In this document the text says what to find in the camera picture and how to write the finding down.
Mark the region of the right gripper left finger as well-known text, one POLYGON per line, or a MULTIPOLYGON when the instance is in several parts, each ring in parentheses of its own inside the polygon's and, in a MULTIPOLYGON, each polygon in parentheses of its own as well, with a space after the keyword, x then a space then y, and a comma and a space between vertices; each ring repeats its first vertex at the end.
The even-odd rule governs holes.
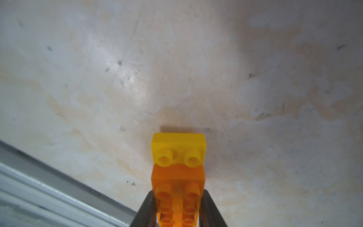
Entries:
POLYGON ((157 206, 153 191, 151 190, 145 197, 139 211, 137 212, 130 227, 156 227, 157 226, 157 206))

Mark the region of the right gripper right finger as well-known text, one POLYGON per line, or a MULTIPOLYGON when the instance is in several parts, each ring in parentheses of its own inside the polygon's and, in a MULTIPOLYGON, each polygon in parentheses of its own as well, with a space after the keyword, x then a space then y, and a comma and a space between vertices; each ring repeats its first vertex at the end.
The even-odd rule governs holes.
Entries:
POLYGON ((200 227, 227 227, 210 193, 204 190, 199 210, 200 227))

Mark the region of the orange long brick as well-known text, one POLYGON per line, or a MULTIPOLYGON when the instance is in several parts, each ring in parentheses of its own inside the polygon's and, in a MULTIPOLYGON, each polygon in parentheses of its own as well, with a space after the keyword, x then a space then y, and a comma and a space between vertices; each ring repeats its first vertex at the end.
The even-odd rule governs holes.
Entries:
POLYGON ((205 186, 204 166, 153 166, 151 183, 161 227, 195 227, 205 186))

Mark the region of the yellow square brick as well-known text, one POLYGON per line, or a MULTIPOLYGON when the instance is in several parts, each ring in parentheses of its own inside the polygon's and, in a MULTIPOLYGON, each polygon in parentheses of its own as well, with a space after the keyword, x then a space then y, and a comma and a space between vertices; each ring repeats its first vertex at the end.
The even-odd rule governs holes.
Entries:
POLYGON ((155 133, 151 142, 154 164, 168 167, 182 164, 190 168, 204 165, 207 143, 201 133, 155 133))

